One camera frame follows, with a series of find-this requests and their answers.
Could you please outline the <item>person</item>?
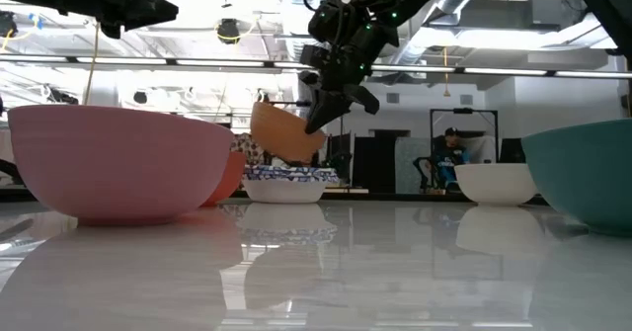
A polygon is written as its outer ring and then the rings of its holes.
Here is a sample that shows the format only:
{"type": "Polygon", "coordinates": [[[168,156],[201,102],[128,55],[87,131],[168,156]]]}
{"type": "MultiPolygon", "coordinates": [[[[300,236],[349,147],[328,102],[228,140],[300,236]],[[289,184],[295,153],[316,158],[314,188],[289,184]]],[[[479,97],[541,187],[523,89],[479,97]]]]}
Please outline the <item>person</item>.
{"type": "Polygon", "coordinates": [[[469,153],[460,143],[460,132],[457,128],[450,127],[442,136],[434,139],[431,163],[439,188],[448,193],[460,192],[455,167],[469,162],[469,153]]]}

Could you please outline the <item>long white light bar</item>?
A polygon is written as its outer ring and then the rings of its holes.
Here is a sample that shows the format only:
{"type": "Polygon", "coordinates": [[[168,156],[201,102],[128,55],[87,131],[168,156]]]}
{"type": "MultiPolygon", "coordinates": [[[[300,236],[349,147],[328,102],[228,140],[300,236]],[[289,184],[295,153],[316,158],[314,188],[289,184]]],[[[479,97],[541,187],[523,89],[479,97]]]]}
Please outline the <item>long white light bar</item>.
{"type": "MultiPolygon", "coordinates": [[[[51,65],[64,67],[97,66],[112,69],[130,70],[203,70],[219,71],[270,71],[312,70],[312,67],[298,62],[271,60],[241,59],[179,59],[179,58],[141,58],[141,57],[96,57],[55,56],[30,54],[0,54],[0,63],[51,65]]],[[[416,74],[448,74],[448,75],[486,75],[547,77],[599,80],[632,80],[632,72],[594,71],[594,70],[557,70],[557,69],[522,69],[462,66],[427,66],[427,65],[384,65],[374,64],[372,73],[416,73],[416,74]]]]}

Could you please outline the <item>pink bowl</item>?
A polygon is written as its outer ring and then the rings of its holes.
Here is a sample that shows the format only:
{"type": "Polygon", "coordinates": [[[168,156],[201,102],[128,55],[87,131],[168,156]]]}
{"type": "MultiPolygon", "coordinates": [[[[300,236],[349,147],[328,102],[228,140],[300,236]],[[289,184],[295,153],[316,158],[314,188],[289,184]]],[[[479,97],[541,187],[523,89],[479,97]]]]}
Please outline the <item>pink bowl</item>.
{"type": "Polygon", "coordinates": [[[156,224],[217,188],[233,141],[218,124],[113,107],[8,113],[19,174],[43,205],[84,224],[156,224]]]}

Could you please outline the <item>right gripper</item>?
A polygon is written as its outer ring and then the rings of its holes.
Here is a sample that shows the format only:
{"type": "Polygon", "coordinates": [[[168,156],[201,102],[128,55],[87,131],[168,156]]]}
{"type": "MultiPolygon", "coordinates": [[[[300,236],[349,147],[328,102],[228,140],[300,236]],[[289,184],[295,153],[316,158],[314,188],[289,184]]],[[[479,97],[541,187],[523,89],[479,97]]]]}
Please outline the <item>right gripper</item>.
{"type": "Polygon", "coordinates": [[[379,100],[357,84],[370,74],[372,63],[386,45],[399,44],[399,20],[397,11],[379,12],[339,0],[320,3],[308,24],[308,32],[330,50],[329,63],[318,70],[320,88],[327,91],[311,91],[307,134],[347,114],[352,102],[363,106],[369,114],[379,111],[379,100]]]}

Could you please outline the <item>black background rig frame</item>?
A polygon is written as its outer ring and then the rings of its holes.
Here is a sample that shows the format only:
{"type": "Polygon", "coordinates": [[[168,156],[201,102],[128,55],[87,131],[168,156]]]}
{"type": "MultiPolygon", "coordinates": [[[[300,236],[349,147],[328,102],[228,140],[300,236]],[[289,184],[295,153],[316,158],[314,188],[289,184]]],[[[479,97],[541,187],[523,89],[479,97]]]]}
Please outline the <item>black background rig frame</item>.
{"type": "Polygon", "coordinates": [[[430,109],[431,153],[425,158],[430,178],[426,181],[419,169],[423,176],[422,190],[440,195],[461,193],[461,191],[448,193],[436,184],[431,163],[435,138],[442,136],[448,128],[455,127],[460,132],[460,143],[467,148],[469,153],[468,164],[496,163],[500,157],[498,123],[498,112],[493,110],[430,109]]]}

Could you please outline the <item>plain white bowl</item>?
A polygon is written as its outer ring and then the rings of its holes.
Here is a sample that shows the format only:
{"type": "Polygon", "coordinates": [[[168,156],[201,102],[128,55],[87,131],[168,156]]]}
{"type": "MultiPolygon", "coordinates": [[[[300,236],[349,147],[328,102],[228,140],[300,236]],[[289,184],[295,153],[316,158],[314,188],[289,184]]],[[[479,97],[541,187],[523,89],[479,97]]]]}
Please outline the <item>plain white bowl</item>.
{"type": "Polygon", "coordinates": [[[537,193],[524,163],[464,164],[454,170],[462,193],[479,205],[518,206],[537,193]]]}

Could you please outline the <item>black monitor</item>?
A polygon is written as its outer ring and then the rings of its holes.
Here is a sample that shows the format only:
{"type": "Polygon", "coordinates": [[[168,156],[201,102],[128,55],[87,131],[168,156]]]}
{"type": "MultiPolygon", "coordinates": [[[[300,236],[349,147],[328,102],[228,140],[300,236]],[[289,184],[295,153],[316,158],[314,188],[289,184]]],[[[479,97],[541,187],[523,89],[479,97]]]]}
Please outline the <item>black monitor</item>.
{"type": "Polygon", "coordinates": [[[505,138],[501,143],[500,163],[524,163],[525,155],[520,138],[505,138]]]}

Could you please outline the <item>red bowl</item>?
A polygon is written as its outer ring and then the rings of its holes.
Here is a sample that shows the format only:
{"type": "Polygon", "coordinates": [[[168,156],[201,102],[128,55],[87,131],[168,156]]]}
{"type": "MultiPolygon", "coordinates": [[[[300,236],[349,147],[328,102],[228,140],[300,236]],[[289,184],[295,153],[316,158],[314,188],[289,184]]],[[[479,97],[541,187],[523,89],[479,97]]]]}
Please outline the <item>red bowl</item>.
{"type": "Polygon", "coordinates": [[[243,152],[231,152],[220,183],[201,206],[212,207],[228,199],[241,184],[245,166],[246,155],[243,152]]]}

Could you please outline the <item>orange bowl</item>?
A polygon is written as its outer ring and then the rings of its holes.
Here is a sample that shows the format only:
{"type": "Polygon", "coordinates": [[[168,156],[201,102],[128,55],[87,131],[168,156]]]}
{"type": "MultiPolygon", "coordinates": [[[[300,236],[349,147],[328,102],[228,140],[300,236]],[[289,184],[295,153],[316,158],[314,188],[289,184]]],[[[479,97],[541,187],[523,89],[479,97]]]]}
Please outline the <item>orange bowl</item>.
{"type": "Polygon", "coordinates": [[[263,102],[253,104],[250,131],[265,151],[285,161],[309,161],[325,143],[325,133],[305,132],[307,121],[263,102]]]}

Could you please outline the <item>green bowl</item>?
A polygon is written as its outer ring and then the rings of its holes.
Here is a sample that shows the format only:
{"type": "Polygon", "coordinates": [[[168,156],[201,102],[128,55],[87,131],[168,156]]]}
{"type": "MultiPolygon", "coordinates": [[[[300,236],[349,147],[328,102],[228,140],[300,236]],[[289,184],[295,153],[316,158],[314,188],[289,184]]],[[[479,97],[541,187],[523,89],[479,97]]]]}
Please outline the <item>green bowl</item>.
{"type": "Polygon", "coordinates": [[[550,129],[521,145],[551,207],[594,232],[632,236],[632,119],[550,129]]]}

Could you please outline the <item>patterned fabric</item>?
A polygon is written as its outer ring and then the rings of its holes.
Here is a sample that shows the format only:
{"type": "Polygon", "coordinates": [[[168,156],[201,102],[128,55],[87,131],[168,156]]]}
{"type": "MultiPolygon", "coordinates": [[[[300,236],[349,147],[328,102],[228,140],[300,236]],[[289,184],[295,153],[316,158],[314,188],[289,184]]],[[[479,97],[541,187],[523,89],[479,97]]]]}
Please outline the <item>patterned fabric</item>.
{"type": "Polygon", "coordinates": [[[246,157],[247,165],[263,165],[267,163],[267,152],[252,138],[250,133],[236,134],[230,150],[243,153],[246,157]]]}

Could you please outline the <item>black cabinet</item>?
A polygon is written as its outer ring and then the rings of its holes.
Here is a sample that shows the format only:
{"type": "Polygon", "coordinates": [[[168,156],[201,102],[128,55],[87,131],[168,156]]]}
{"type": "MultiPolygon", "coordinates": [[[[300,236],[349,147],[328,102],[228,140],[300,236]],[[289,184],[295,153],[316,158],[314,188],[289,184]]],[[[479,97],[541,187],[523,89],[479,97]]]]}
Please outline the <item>black cabinet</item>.
{"type": "Polygon", "coordinates": [[[395,193],[395,143],[409,137],[408,130],[377,129],[372,136],[356,136],[353,157],[353,186],[374,194],[395,193]]]}

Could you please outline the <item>blue patterned white bowl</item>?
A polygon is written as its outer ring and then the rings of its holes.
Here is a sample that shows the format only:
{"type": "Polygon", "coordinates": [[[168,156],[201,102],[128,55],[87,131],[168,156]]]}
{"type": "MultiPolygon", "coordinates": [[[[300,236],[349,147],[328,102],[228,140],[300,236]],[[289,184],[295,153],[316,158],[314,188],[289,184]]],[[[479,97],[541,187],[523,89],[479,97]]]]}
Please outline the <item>blue patterned white bowl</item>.
{"type": "Polygon", "coordinates": [[[273,174],[254,174],[246,173],[243,175],[243,180],[249,181],[267,181],[267,180],[279,180],[290,182],[337,182],[339,177],[336,175],[273,175],[273,174]]]}
{"type": "Polygon", "coordinates": [[[281,167],[271,165],[246,165],[245,170],[258,170],[258,171],[287,171],[287,172],[302,172],[302,173],[335,173],[333,168],[318,168],[318,167],[281,167]]]}
{"type": "Polygon", "coordinates": [[[318,170],[263,170],[249,169],[244,171],[245,175],[252,176],[298,176],[298,177],[331,177],[337,176],[335,170],[318,169],[318,170]]]}
{"type": "Polygon", "coordinates": [[[312,204],[322,197],[326,182],[288,180],[243,180],[248,197],[257,203],[312,204]]]}

